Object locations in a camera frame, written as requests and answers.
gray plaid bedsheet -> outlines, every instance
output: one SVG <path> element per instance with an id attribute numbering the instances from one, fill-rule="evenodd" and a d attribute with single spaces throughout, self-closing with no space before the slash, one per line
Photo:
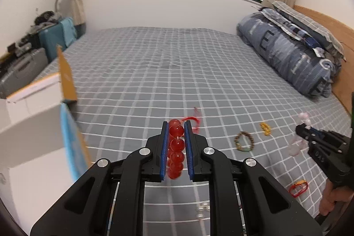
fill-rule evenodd
<path id="1" fill-rule="evenodd" d="M 290 157 L 297 114 L 316 128 L 350 134 L 350 119 L 332 95 L 309 100 L 283 80 L 236 35 L 207 29 L 129 27 L 88 33 L 65 51 L 78 93 L 73 111 L 92 161 L 111 161 L 144 146 L 162 122 L 202 114 L 201 135 L 229 158 L 254 157 L 286 188 L 306 179 L 299 202 L 318 211 L 325 176 L 306 151 Z M 50 64 L 41 76 L 56 71 Z M 259 123 L 266 121 L 271 135 Z M 252 133 L 252 152 L 236 150 L 234 137 Z M 208 184 L 192 183 L 186 163 L 177 180 L 146 183 L 144 235 L 210 234 L 210 215 L 197 218 Z"/>

red bead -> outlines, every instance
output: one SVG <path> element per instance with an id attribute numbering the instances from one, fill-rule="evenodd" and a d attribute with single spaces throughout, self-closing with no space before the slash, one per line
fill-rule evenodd
<path id="1" fill-rule="evenodd" d="M 183 149 L 185 148 L 185 142 L 181 138 L 175 138 L 174 140 L 171 141 L 170 148 L 174 152 L 182 152 Z"/>
<path id="2" fill-rule="evenodd" d="M 182 171 L 183 170 L 183 163 L 174 163 L 171 162 L 171 165 L 169 166 L 169 168 L 172 171 Z"/>
<path id="3" fill-rule="evenodd" d="M 169 168 L 167 174 L 169 175 L 170 179 L 177 179 L 182 174 L 182 171 L 173 171 Z"/>
<path id="4" fill-rule="evenodd" d="M 173 152 L 170 159 L 174 163 L 182 163 L 185 159 L 185 155 L 183 152 Z"/>
<path id="5" fill-rule="evenodd" d="M 171 119 L 169 121 L 169 127 L 172 127 L 175 124 L 181 124 L 181 122 L 178 119 Z"/>
<path id="6" fill-rule="evenodd" d="M 169 128 L 169 133 L 177 138 L 181 137 L 184 134 L 185 130 L 183 129 L 183 126 L 180 124 L 175 124 Z"/>

wooden headboard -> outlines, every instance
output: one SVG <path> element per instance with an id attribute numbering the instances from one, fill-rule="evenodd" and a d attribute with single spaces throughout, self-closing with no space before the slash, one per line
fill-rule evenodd
<path id="1" fill-rule="evenodd" d="M 312 9 L 301 6 L 294 6 L 294 9 L 323 25 L 342 43 L 346 61 L 342 61 L 342 70 L 335 79 L 332 90 L 349 114 L 352 114 L 352 92 L 354 92 L 354 30 L 344 23 Z"/>

suitcase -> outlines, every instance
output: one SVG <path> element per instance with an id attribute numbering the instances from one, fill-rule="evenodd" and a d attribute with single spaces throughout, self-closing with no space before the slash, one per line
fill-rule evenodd
<path id="1" fill-rule="evenodd" d="M 0 79 L 0 98 L 4 99 L 31 83 L 47 65 L 44 48 L 32 50 L 16 59 Z"/>
<path id="2" fill-rule="evenodd" d="M 57 44 L 64 51 L 76 40 L 76 30 L 70 17 L 40 31 L 38 35 L 42 47 L 45 48 L 49 62 L 52 62 L 57 57 Z"/>

human hand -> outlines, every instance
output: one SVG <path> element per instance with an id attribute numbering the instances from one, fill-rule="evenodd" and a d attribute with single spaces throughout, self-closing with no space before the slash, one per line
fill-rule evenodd
<path id="1" fill-rule="evenodd" d="M 334 209 L 335 202 L 349 202 L 352 200 L 354 191 L 347 186 L 333 189 L 333 183 L 326 180 L 326 187 L 323 190 L 323 196 L 320 203 L 320 214 L 327 216 Z"/>

